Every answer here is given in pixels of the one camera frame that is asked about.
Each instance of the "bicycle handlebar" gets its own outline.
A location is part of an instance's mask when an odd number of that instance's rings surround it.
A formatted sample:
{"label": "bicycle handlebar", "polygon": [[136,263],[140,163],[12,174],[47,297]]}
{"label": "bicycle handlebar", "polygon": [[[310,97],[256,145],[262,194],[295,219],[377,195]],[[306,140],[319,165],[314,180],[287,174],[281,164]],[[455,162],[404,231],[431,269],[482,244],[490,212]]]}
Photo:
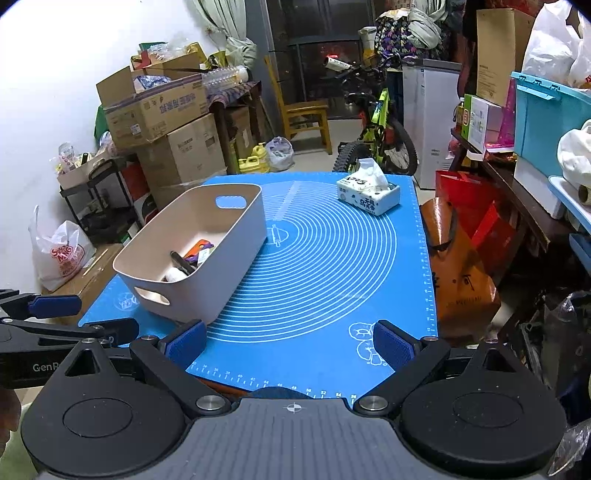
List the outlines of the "bicycle handlebar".
{"label": "bicycle handlebar", "polygon": [[386,66],[386,64],[390,61],[397,60],[398,63],[401,63],[400,54],[395,53],[390,57],[383,59],[377,67],[365,67],[364,65],[357,65],[345,70],[344,72],[339,73],[335,76],[335,80],[344,80],[350,75],[354,75],[357,72],[374,72],[377,74],[381,73],[381,70]]}

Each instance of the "white wall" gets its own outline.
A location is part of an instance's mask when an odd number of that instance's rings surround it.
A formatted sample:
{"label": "white wall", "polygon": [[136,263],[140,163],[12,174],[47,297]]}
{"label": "white wall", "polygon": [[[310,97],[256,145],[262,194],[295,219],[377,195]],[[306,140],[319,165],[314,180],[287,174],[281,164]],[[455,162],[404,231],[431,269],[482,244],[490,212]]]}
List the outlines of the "white wall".
{"label": "white wall", "polygon": [[27,226],[37,204],[49,229],[70,218],[48,161],[65,141],[96,151],[97,82],[177,32],[213,53],[197,20],[191,0],[20,0],[0,18],[0,288],[39,290]]}

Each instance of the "bicycle wheel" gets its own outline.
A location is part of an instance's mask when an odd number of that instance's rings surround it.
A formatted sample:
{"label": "bicycle wheel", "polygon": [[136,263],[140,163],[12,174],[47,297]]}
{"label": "bicycle wheel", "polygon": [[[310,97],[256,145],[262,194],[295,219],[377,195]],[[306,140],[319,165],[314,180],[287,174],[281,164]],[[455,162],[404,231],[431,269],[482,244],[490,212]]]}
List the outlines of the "bicycle wheel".
{"label": "bicycle wheel", "polygon": [[394,130],[395,140],[393,145],[386,145],[384,148],[384,166],[387,173],[412,176],[418,167],[417,151],[413,141],[398,120],[391,118],[389,125]]}
{"label": "bicycle wheel", "polygon": [[353,173],[359,168],[360,158],[371,158],[369,147],[361,140],[346,144],[336,157],[333,172]]}

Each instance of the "bicycle seat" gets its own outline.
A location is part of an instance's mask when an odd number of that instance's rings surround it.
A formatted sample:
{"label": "bicycle seat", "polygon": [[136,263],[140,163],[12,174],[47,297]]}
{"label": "bicycle seat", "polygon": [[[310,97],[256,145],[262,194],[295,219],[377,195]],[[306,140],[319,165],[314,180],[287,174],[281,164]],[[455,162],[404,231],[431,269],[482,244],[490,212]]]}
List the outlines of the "bicycle seat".
{"label": "bicycle seat", "polygon": [[355,105],[369,105],[372,102],[376,102],[377,98],[371,93],[366,92],[355,92],[348,93],[345,95],[345,103],[354,103]]}

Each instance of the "brown paper bag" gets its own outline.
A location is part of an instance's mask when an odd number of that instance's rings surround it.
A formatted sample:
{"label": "brown paper bag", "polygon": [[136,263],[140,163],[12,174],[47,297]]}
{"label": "brown paper bag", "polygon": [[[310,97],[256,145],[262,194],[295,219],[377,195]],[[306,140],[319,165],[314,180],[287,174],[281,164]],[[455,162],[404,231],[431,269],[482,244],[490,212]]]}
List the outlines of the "brown paper bag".
{"label": "brown paper bag", "polygon": [[501,299],[485,273],[457,212],[444,198],[421,206],[437,305],[437,328],[443,338],[485,334]]}

